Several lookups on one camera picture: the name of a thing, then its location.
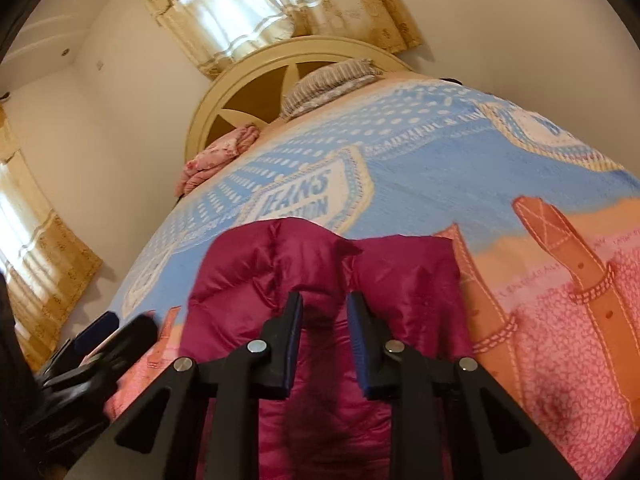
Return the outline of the striped pillow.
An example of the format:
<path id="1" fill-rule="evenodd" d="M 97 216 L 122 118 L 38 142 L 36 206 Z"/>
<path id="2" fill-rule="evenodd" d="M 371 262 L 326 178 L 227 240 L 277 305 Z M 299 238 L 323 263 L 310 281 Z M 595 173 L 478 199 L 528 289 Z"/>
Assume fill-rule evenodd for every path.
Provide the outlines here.
<path id="1" fill-rule="evenodd" d="M 382 70 L 367 58 L 351 58 L 314 70 L 286 92 L 280 117 L 291 120 L 377 82 Z"/>

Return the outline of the blue and pink bed blanket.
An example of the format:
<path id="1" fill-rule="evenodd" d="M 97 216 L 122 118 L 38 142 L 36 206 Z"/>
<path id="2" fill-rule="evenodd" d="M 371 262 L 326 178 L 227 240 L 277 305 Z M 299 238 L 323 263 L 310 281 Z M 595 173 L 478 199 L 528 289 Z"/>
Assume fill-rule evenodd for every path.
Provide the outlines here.
<path id="1" fill-rule="evenodd" d="M 450 240 L 476 359 L 579 477 L 639 429 L 639 182 L 544 116 L 435 79 L 382 79 L 290 122 L 184 196 L 112 307 L 160 340 L 107 402 L 117 417 L 179 356 L 213 242 L 295 218 L 346 240 Z"/>

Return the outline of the pink floral folded quilt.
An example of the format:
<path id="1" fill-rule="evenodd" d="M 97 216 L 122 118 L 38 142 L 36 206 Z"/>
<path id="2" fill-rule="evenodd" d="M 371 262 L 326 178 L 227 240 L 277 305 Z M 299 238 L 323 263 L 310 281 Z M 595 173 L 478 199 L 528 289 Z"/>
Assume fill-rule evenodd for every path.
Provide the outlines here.
<path id="1" fill-rule="evenodd" d="M 244 154 L 258 139 L 260 130 L 253 124 L 224 134 L 182 167 L 175 196 L 187 196 L 202 183 L 218 174 L 230 162 Z"/>

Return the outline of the beige floral window curtain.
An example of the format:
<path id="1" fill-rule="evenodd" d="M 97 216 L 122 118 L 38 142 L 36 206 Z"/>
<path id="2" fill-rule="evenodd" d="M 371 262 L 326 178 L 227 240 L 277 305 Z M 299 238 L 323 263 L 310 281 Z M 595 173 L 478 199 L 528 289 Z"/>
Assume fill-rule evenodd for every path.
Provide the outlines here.
<path id="1" fill-rule="evenodd" d="M 390 53 L 424 43 L 402 0 L 142 1 L 209 79 L 244 56 L 301 36 L 356 39 Z"/>

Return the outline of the cream wooden headboard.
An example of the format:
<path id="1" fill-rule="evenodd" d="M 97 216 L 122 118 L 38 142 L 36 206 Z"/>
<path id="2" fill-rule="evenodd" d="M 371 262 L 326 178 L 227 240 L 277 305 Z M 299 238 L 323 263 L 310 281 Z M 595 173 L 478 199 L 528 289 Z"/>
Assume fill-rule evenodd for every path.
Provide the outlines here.
<path id="1" fill-rule="evenodd" d="M 368 58 L 383 72 L 411 70 L 397 56 L 355 39 L 305 36 L 265 47 L 228 67 L 205 92 L 186 134 L 184 158 L 193 158 L 235 128 L 267 127 L 299 79 L 348 58 Z"/>

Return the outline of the beige side window curtain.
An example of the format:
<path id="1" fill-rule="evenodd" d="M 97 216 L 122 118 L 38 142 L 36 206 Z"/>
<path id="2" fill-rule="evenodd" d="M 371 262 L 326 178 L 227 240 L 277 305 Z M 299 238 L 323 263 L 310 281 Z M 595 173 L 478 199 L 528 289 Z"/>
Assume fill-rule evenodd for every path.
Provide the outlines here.
<path id="1" fill-rule="evenodd" d="M 30 172 L 1 116 L 1 272 L 29 367 L 52 356 L 102 260 L 66 226 Z"/>

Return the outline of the magenta quilted puffer jacket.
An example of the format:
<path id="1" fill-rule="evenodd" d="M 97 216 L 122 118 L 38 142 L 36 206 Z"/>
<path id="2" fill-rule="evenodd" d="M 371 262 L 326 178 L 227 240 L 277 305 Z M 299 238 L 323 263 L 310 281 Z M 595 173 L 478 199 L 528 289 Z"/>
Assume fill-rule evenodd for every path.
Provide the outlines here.
<path id="1" fill-rule="evenodd" d="M 346 240 L 302 219 L 239 226 L 218 236 L 188 301 L 180 351 L 207 362 L 256 338 L 291 292 L 303 298 L 293 391 L 259 408 L 264 479 L 384 479 L 390 408 L 363 396 L 345 301 L 362 292 L 393 336 L 424 356 L 472 351 L 450 240 L 386 236 Z"/>

